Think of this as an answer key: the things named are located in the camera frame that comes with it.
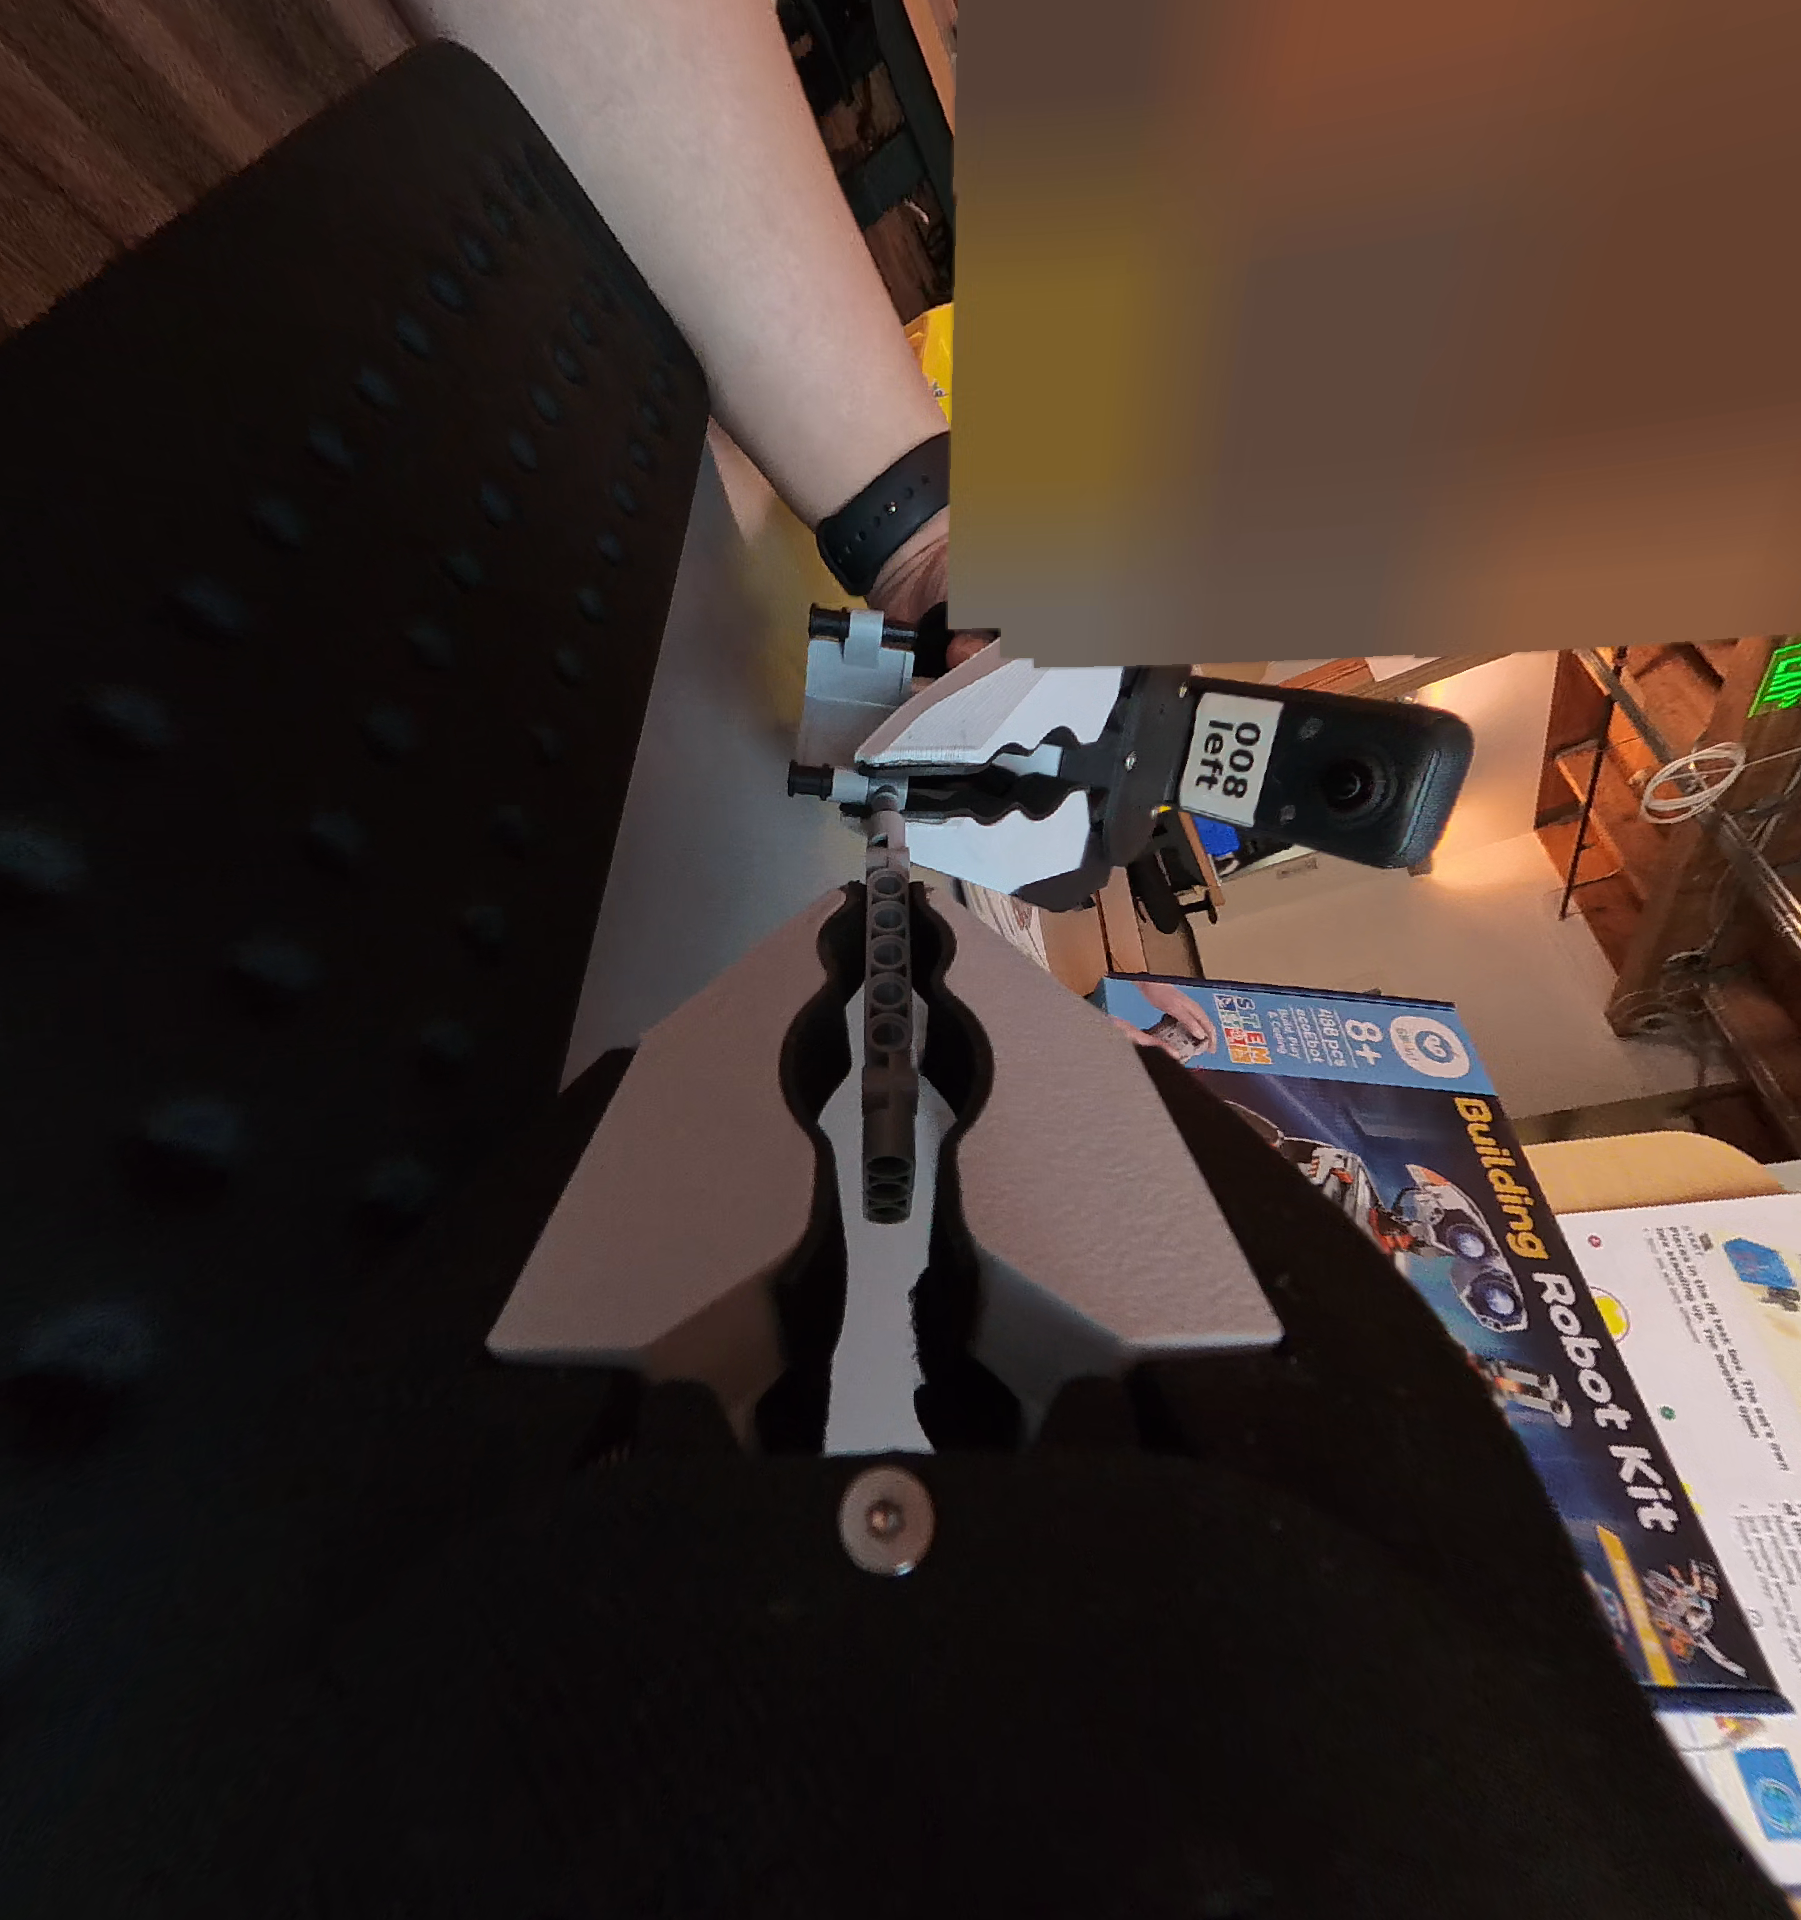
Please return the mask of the person's left forearm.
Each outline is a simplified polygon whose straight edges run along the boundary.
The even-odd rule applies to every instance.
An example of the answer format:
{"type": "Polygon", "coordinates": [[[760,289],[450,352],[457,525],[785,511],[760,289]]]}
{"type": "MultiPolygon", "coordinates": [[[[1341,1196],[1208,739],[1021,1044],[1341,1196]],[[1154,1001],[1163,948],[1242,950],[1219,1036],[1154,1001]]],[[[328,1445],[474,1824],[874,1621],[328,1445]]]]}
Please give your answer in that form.
{"type": "Polygon", "coordinates": [[[804,524],[942,426],[769,2],[407,2],[491,67],[804,524]]]}

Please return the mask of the person's left hand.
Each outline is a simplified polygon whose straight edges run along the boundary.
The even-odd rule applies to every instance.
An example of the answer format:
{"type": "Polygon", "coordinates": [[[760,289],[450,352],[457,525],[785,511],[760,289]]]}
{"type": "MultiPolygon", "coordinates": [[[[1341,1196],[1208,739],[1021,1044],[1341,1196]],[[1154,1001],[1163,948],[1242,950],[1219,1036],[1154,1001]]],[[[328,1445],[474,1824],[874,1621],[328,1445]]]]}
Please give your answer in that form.
{"type": "Polygon", "coordinates": [[[914,674],[941,676],[974,658],[997,629],[952,628],[945,610],[947,542],[929,540],[895,555],[874,581],[868,605],[914,632],[914,674]]]}

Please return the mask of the grey toy panel with holes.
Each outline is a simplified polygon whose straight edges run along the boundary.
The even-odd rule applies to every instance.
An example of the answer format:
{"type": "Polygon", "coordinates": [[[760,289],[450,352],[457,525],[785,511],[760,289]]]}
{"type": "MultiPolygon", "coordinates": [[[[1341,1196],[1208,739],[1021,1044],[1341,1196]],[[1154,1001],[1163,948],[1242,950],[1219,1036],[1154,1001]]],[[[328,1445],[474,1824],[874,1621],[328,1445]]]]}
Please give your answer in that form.
{"type": "Polygon", "coordinates": [[[912,868],[903,820],[882,811],[863,849],[863,1218],[905,1224],[914,1202],[912,868]]]}

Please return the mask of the grey curved toy panel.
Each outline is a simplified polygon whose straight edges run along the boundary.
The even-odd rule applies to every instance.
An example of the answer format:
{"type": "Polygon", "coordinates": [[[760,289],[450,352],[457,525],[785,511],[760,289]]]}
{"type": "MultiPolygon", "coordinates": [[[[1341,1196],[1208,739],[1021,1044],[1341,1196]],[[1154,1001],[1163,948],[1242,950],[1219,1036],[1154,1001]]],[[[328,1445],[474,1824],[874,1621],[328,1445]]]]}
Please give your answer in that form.
{"type": "Polygon", "coordinates": [[[915,629],[879,610],[809,609],[790,798],[829,800],[863,828],[863,878],[912,876],[905,773],[860,769],[863,739],[912,696],[915,629]]]}

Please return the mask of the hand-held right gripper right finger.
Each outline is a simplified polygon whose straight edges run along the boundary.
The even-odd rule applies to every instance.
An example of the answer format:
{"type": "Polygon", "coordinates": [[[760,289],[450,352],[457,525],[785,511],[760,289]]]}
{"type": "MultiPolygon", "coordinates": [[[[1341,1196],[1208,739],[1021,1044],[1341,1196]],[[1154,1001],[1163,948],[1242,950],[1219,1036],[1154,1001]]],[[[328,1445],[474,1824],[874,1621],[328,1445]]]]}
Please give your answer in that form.
{"type": "Polygon", "coordinates": [[[947,1109],[912,1291],[935,1448],[1016,1448],[1071,1379],[1268,1350],[1280,1324],[1143,1051],[914,888],[922,1076],[947,1109]]]}

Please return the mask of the black wrist band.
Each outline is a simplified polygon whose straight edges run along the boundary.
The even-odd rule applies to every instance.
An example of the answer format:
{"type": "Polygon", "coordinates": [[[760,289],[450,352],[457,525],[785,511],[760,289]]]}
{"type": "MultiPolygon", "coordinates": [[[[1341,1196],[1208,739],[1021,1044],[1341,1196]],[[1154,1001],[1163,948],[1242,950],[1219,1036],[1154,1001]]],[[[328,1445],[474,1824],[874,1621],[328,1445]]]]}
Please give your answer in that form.
{"type": "Polygon", "coordinates": [[[841,590],[865,598],[886,562],[948,505],[950,433],[936,433],[882,467],[816,522],[816,551],[841,590]]]}

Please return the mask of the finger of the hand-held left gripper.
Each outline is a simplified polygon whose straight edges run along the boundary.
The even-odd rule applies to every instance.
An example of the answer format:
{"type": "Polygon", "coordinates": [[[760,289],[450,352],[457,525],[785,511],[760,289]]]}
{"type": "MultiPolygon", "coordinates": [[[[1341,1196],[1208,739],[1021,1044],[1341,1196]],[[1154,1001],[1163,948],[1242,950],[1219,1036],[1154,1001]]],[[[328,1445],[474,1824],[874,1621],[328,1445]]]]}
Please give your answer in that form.
{"type": "Polygon", "coordinates": [[[1123,667],[963,660],[863,737],[856,770],[909,779],[966,774],[1002,752],[1032,753],[1054,733],[1091,745],[1104,730],[1125,676],[1123,667]]]}
{"type": "Polygon", "coordinates": [[[1047,881],[1091,886],[1075,876],[1089,854],[1089,791],[1053,773],[909,773],[905,841],[915,868],[968,881],[1002,895],[1024,895],[1047,881]]]}

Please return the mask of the printed task instruction sheet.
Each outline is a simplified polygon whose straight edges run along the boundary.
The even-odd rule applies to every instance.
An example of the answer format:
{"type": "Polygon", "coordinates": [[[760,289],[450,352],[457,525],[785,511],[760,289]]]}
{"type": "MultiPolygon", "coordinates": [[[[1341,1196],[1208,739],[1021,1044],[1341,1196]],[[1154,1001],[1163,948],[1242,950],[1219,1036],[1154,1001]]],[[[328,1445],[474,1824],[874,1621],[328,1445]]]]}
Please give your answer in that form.
{"type": "Polygon", "coordinates": [[[1704,1533],[1637,1557],[1640,1621],[1693,1681],[1664,1730],[1801,1902],[1801,1193],[1561,1229],[1704,1533]]]}

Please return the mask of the black perforated chair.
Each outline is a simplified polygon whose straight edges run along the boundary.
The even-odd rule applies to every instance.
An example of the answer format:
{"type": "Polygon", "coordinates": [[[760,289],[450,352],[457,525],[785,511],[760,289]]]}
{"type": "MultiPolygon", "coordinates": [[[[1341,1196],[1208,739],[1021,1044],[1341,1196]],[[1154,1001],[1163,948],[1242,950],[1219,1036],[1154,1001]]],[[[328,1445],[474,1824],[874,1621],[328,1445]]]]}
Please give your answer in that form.
{"type": "Polygon", "coordinates": [[[0,1483],[233,1404],[556,1082],[693,357],[433,44],[0,346],[0,1483]]]}

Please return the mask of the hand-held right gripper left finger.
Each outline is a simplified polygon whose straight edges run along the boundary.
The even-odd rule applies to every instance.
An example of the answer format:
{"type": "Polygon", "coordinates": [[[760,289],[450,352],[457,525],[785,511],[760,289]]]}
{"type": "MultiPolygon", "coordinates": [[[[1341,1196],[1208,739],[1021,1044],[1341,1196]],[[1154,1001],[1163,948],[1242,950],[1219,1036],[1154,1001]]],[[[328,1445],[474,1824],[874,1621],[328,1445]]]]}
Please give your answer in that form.
{"type": "Polygon", "coordinates": [[[519,1362],[705,1384],[745,1442],[817,1448],[842,1311],[835,1149],[863,888],[779,926],[655,1023],[485,1335],[519,1362]]]}

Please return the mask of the blue robot kit box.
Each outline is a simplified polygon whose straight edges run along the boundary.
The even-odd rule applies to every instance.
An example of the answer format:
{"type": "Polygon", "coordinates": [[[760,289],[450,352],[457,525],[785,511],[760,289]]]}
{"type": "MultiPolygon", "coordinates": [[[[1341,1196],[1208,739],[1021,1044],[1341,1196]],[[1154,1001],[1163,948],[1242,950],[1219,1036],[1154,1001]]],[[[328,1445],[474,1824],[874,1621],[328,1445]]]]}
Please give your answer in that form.
{"type": "Polygon", "coordinates": [[[1457,1341],[1655,1706],[1791,1712],[1457,1012],[1139,975],[1092,1001],[1202,1076],[1457,1341]]]}

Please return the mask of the grey desk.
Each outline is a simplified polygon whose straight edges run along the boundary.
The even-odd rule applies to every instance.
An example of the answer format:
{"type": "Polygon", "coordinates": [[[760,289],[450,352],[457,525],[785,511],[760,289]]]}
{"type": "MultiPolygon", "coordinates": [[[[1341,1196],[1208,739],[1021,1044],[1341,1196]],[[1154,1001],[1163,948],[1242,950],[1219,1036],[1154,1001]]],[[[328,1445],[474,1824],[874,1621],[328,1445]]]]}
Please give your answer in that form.
{"type": "Polygon", "coordinates": [[[812,603],[848,600],[710,423],[563,1082],[857,876],[860,834],[785,791],[812,603]]]}

